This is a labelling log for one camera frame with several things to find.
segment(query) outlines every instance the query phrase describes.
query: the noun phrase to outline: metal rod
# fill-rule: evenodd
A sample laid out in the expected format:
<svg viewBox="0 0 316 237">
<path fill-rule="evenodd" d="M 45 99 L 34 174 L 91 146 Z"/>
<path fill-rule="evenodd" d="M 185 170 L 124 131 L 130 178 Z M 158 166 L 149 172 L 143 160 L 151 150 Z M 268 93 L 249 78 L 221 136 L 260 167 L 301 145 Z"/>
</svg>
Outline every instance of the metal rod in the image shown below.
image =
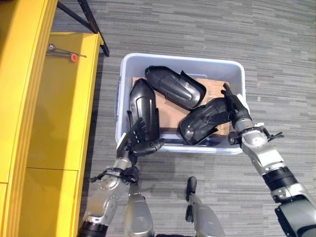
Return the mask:
<svg viewBox="0 0 316 237">
<path fill-rule="evenodd" d="M 71 51 L 68 51 L 68 50 L 65 50 L 65 49 L 61 49 L 61 48 L 56 48 L 56 49 L 59 50 L 59 51 L 67 52 L 67 53 L 74 53 L 76 55 L 79 55 L 79 56 L 82 56 L 82 57 L 85 57 L 85 58 L 87 57 L 87 55 L 71 52 Z"/>
</svg>

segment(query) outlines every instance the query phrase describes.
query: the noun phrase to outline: yellow shelf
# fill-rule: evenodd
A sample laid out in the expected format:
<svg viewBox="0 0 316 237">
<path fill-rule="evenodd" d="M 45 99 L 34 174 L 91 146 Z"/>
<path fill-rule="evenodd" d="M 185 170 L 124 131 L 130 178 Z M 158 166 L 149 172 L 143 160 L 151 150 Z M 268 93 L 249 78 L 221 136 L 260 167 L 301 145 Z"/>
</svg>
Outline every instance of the yellow shelf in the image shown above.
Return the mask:
<svg viewBox="0 0 316 237">
<path fill-rule="evenodd" d="M 24 237 L 35 236 L 34 230 L 46 237 L 77 233 L 99 46 L 103 43 L 99 34 L 84 33 L 51 33 L 49 42 L 87 57 L 79 57 L 77 63 L 68 58 L 45 58 L 22 197 L 19 236 Z"/>
<path fill-rule="evenodd" d="M 0 1 L 0 236 L 18 235 L 35 102 L 57 0 Z"/>
<path fill-rule="evenodd" d="M 77 173 L 27 168 L 19 236 L 70 236 Z"/>
</svg>

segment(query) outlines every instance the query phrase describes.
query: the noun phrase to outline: black plastic part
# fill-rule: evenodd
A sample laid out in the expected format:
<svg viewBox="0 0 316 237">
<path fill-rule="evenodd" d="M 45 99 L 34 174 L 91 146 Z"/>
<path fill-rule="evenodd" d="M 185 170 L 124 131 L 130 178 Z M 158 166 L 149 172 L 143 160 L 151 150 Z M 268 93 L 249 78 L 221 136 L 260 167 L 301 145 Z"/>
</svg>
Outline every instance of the black plastic part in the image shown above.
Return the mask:
<svg viewBox="0 0 316 237">
<path fill-rule="evenodd" d="M 130 124 L 139 118 L 145 122 L 145 140 L 155 141 L 159 138 L 159 112 L 156 108 L 155 92 L 145 79 L 138 79 L 129 95 Z"/>
<path fill-rule="evenodd" d="M 198 180 L 194 176 L 191 176 L 188 179 L 188 182 L 187 182 L 187 194 L 186 194 L 186 200 L 187 201 L 189 201 L 190 194 L 195 194 L 196 193 L 197 183 L 198 183 Z"/>
<path fill-rule="evenodd" d="M 150 66 L 145 77 L 156 91 L 186 110 L 199 106 L 206 94 L 205 86 L 183 71 L 177 74 L 165 66 Z"/>
<path fill-rule="evenodd" d="M 192 111 L 180 122 L 180 134 L 188 144 L 195 145 L 216 132 L 216 126 L 229 121 L 225 98 L 215 98 Z"/>
<path fill-rule="evenodd" d="M 192 205 L 187 206 L 187 211 L 186 211 L 186 221 L 193 223 L 193 210 L 192 210 Z"/>
<path fill-rule="evenodd" d="M 310 231 L 310 230 L 313 230 L 313 233 L 314 233 L 314 234 L 310 234 L 310 236 L 316 236 L 316 225 L 304 226 L 302 228 L 299 228 L 297 231 L 297 235 L 298 237 L 302 237 L 306 231 Z"/>
<path fill-rule="evenodd" d="M 241 119 L 250 119 L 252 120 L 251 116 L 249 115 L 248 109 L 244 107 L 241 101 L 238 99 L 236 95 L 233 95 L 229 86 L 224 83 L 223 87 L 225 90 L 222 90 L 222 94 L 224 95 L 228 111 L 231 114 L 232 125 L 235 127 L 237 121 Z"/>
<path fill-rule="evenodd" d="M 296 184 L 297 180 L 288 167 L 281 167 L 262 175 L 271 191 Z"/>
<path fill-rule="evenodd" d="M 108 226 L 84 221 L 77 237 L 105 237 Z"/>
<path fill-rule="evenodd" d="M 277 220 L 280 223 L 285 235 L 289 236 L 289 237 L 296 237 L 295 232 L 293 231 L 292 227 L 290 226 L 289 222 L 287 221 L 281 208 L 279 208 L 279 207 L 276 208 L 275 213 L 277 215 Z"/>
</svg>

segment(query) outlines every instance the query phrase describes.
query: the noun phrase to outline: yellow cabinet door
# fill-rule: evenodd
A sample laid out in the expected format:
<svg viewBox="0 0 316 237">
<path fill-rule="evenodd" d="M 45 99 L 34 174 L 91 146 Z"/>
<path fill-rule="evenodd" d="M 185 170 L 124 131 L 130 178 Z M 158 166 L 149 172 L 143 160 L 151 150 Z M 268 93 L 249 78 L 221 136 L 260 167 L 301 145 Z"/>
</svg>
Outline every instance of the yellow cabinet door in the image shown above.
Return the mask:
<svg viewBox="0 0 316 237">
<path fill-rule="evenodd" d="M 72 170 L 27 168 L 19 236 L 71 235 L 77 173 Z"/>
</svg>

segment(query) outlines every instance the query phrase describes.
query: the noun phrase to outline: gray carpet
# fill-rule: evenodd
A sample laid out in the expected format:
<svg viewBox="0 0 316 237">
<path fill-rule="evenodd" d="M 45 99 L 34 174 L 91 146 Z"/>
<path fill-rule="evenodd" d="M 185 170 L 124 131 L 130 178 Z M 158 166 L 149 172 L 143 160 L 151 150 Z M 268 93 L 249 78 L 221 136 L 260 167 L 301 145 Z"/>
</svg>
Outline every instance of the gray carpet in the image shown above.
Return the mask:
<svg viewBox="0 0 316 237">
<path fill-rule="evenodd" d="M 62 1 L 81 16 L 76 1 Z M 246 94 L 255 122 L 315 195 L 314 0 L 90 0 L 110 49 L 100 54 L 91 121 L 82 212 L 99 174 L 115 159 L 114 107 L 120 62 L 132 52 L 227 59 L 245 68 Z M 53 31 L 88 32 L 58 10 Z M 139 159 L 140 184 L 156 233 L 193 235 L 184 220 L 186 180 L 218 215 L 227 236 L 284 236 L 276 204 L 245 155 L 157 153 Z M 121 237 L 127 197 L 119 202 L 108 236 Z"/>
</svg>

